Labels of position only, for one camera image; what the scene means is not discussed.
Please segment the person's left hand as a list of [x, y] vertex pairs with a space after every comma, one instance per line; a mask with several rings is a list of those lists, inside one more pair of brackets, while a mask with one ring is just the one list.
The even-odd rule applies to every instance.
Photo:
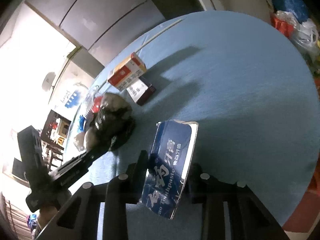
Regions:
[[46, 206], [41, 208], [37, 217], [40, 230], [42, 230], [57, 213], [58, 211], [54, 206]]

